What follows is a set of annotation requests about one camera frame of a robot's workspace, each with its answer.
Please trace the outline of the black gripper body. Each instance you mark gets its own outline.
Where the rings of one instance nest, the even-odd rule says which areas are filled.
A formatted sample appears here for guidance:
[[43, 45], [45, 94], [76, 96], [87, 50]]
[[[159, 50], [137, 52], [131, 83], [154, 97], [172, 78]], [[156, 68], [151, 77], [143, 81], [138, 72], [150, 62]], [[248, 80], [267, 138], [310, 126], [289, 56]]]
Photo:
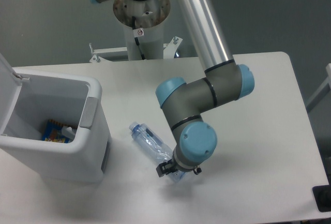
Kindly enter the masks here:
[[176, 160], [172, 160], [171, 164], [174, 166], [175, 169], [182, 172], [191, 172], [195, 169], [195, 165], [185, 164]]

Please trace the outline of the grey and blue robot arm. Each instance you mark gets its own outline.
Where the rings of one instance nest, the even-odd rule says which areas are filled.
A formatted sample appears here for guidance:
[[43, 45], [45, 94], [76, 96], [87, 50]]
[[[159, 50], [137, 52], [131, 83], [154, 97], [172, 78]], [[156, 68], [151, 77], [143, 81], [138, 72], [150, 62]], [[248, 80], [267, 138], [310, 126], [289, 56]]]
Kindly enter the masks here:
[[[109, 0], [90, 0], [103, 3]], [[162, 24], [170, 12], [169, 0], [113, 0], [113, 12], [125, 31], [130, 60], [162, 59]], [[176, 171], [201, 172], [217, 145], [214, 129], [202, 113], [249, 95], [254, 77], [238, 65], [214, 18], [209, 0], [177, 0], [188, 26], [205, 76], [191, 83], [171, 78], [156, 89], [156, 96], [176, 141], [172, 157], [161, 162], [159, 176]]]

